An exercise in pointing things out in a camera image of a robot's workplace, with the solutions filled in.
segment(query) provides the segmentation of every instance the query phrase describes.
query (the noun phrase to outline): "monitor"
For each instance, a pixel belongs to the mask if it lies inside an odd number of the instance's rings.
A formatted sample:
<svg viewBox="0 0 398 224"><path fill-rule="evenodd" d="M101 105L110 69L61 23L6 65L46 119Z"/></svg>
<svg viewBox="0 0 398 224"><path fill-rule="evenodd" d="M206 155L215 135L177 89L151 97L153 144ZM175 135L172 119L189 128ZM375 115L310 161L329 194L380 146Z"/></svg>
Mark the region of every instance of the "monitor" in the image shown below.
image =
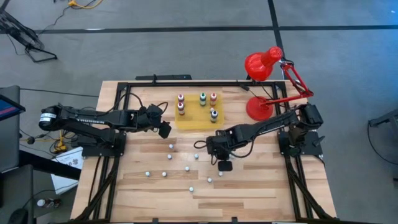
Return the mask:
<svg viewBox="0 0 398 224"><path fill-rule="evenodd" d="M0 121L23 112L23 106L0 94Z"/></svg>

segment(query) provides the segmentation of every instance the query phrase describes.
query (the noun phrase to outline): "lamp base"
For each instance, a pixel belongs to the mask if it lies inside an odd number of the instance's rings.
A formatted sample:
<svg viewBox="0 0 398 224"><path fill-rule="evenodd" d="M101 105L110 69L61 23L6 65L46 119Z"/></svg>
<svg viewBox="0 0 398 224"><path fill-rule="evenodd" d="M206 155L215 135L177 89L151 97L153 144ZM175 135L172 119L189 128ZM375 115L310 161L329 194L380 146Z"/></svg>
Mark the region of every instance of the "lamp base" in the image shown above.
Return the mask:
<svg viewBox="0 0 398 224"><path fill-rule="evenodd" d="M246 113L251 119L256 121L264 121L272 116L274 107L272 105L261 105L265 103L267 99L262 96L251 98L246 104Z"/></svg>

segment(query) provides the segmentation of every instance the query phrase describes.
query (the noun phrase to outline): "yellow tray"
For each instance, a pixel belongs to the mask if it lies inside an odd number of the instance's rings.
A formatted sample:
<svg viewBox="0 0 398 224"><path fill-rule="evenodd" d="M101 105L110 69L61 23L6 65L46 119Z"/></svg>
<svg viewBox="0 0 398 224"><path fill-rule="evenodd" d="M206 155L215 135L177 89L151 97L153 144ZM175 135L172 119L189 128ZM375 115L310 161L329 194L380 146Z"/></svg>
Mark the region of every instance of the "yellow tray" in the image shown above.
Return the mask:
<svg viewBox="0 0 398 224"><path fill-rule="evenodd" d="M210 95L206 93L206 105L201 106L199 94L187 94L185 98L185 114L178 113L178 98L175 97L175 124L178 129L192 130L192 129L220 129L224 124L223 99L221 94L217 93L216 105L210 106ZM218 112L217 121L215 123L210 121L210 108L213 107Z"/></svg>

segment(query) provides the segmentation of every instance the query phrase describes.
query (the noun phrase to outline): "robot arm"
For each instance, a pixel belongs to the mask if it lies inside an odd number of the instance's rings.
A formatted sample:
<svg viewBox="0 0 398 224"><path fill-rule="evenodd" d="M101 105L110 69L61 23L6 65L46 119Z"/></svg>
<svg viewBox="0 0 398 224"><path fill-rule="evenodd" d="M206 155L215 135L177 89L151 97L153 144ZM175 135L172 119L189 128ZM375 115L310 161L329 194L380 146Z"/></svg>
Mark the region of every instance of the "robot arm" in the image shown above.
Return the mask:
<svg viewBox="0 0 398 224"><path fill-rule="evenodd" d="M250 155L251 150L245 156L237 156L234 151L246 146L256 137L290 126L289 141L292 146L299 146L304 142L304 136L311 130L318 129L323 120L315 105L300 105L295 110L275 116L255 124L239 124L229 129L217 130L216 136L206 138L207 152L212 157L222 160L218 164L219 170L232 170L232 163L227 162L230 156L238 158Z"/></svg>

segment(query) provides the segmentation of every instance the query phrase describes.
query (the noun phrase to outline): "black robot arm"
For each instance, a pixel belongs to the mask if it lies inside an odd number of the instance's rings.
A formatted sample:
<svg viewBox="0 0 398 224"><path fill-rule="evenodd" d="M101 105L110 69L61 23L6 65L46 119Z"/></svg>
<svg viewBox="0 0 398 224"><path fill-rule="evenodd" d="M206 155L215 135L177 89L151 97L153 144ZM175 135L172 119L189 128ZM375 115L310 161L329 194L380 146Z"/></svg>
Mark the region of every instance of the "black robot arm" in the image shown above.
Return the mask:
<svg viewBox="0 0 398 224"><path fill-rule="evenodd" d="M225 130L217 130L216 136L206 138L206 147L208 154L222 160L218 164L219 170L231 170L232 164L226 162L229 157L242 158L250 155L252 146L245 156L238 156L234 151L250 142L253 144L256 137L283 127L290 127L290 144L298 146L304 142L304 136L308 131L318 129L322 123L323 120L315 105L300 105L294 110L265 121L255 124L239 124Z"/></svg>
<svg viewBox="0 0 398 224"><path fill-rule="evenodd" d="M156 105L142 106L139 110L100 112L58 104L42 110L39 126L44 131L64 129L78 134L75 142L84 148L83 156L117 156L123 155L125 132L156 130L162 138L167 138L171 127L168 122L161 122L163 112ZM109 128L99 129L91 124L104 124Z"/></svg>

